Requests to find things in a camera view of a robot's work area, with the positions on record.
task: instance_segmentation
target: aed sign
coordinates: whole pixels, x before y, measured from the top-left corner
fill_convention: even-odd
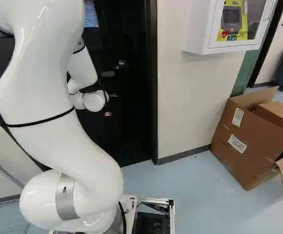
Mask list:
[[[237,35],[227,36],[227,41],[237,40]]]

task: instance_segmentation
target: aed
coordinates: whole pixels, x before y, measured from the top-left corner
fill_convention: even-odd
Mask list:
[[[209,55],[258,50],[277,0],[189,0],[181,50]]]
[[[222,12],[218,41],[248,40],[246,0],[226,0]]]

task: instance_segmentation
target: wall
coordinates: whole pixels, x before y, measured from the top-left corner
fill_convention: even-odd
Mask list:
[[[159,158],[211,143],[245,54],[182,52],[185,3],[158,0]]]
[[[41,173],[41,169],[0,127],[0,166],[22,184]]]
[[[260,73],[257,77],[256,84],[270,82],[273,79],[273,74],[277,69],[278,62],[283,52],[283,15],[279,22],[273,41],[270,45],[265,61],[262,65]]]

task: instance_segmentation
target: black cable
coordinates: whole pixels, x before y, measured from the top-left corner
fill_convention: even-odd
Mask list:
[[[121,211],[121,215],[122,215],[122,221],[123,221],[123,234],[127,234],[127,230],[126,230],[126,218],[125,218],[125,212],[123,209],[122,204],[119,202],[119,207],[120,207],[120,211]]]

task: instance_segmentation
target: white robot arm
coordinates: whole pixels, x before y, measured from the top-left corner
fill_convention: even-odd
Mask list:
[[[84,132],[69,98],[97,80],[87,50],[73,55],[83,26],[82,0],[0,0],[0,37],[15,37],[0,113],[17,142],[53,168],[25,186],[23,216],[44,229],[111,233],[122,173]]]

